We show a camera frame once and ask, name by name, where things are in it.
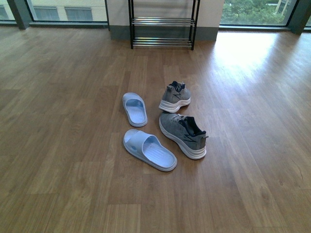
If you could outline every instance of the glass window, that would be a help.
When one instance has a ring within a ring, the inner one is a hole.
[[[93,21],[90,7],[65,7],[69,21]]]
[[[0,20],[15,20],[7,0],[0,0]]]
[[[36,20],[52,20],[59,21],[56,7],[34,6]]]
[[[285,26],[296,0],[225,0],[221,24]]]
[[[307,22],[307,27],[311,27],[311,17],[309,18],[308,22]]]
[[[0,19],[1,20],[8,20],[9,19],[8,14],[6,13],[3,5],[0,5]]]
[[[27,2],[35,21],[107,22],[104,0],[27,0]]]

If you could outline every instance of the slide sandal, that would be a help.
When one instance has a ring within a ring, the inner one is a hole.
[[[122,100],[130,124],[134,127],[146,125],[148,119],[142,98],[135,93],[129,92],[124,94]]]
[[[177,165],[173,153],[152,134],[129,130],[124,135],[123,144],[130,154],[160,171],[172,171]]]

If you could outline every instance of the sneaker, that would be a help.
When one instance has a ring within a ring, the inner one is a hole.
[[[177,112],[181,106],[190,104],[190,91],[184,83],[176,81],[166,87],[159,109],[169,113]]]
[[[191,159],[203,158],[206,154],[206,132],[199,129],[192,116],[163,112],[159,120],[162,133],[176,142]]]

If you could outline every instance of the shoe rack shelf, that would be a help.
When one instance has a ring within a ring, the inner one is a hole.
[[[134,0],[128,0],[131,49],[133,47],[184,47],[193,50],[199,7],[200,0],[193,0],[190,18],[135,17]],[[189,36],[186,38],[137,37],[135,33],[135,27],[137,26],[187,27]]]

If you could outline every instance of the knit sneaker upper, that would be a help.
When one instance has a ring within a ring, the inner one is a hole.
[[[163,112],[160,116],[163,128],[181,139],[190,149],[200,150],[205,147],[206,131],[196,125],[194,117]]]
[[[189,100],[191,93],[185,88],[185,86],[184,83],[173,81],[166,87],[162,100],[169,103],[177,103],[180,100]]]

